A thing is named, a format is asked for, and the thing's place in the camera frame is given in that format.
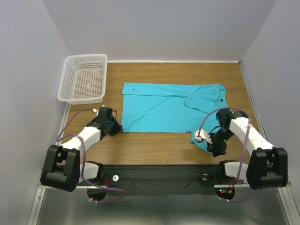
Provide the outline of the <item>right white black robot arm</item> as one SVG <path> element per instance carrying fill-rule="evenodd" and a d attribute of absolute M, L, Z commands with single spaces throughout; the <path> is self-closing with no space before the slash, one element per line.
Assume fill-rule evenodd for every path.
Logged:
<path fill-rule="evenodd" d="M 248 164 L 226 162 L 226 176 L 246 181 L 253 190 L 287 185 L 288 154 L 284 148 L 277 148 L 262 137 L 244 112 L 221 109 L 216 118 L 220 129 L 216 133 L 209 133 L 207 151 L 214 157 L 226 154 L 225 142 L 235 135 L 241 142 L 246 143 L 245 148 L 250 154 Z"/>

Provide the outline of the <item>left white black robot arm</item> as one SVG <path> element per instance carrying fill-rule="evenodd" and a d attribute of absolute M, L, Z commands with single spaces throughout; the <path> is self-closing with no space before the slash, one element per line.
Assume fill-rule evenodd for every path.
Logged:
<path fill-rule="evenodd" d="M 85 180 L 102 179 L 100 163 L 83 161 L 86 151 L 107 135 L 115 136 L 122 125 L 113 116 L 114 109 L 102 106 L 92 109 L 96 117 L 79 134 L 61 145 L 51 145 L 45 157 L 40 183 L 44 186 L 72 192 Z"/>

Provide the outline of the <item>turquoise blue t shirt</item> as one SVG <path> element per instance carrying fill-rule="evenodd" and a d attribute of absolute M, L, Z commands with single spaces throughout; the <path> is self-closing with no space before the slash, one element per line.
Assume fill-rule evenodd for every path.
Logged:
<path fill-rule="evenodd" d="M 187 133 L 219 125 L 215 110 L 227 107 L 221 84 L 124 83 L 121 124 L 125 133 Z"/>

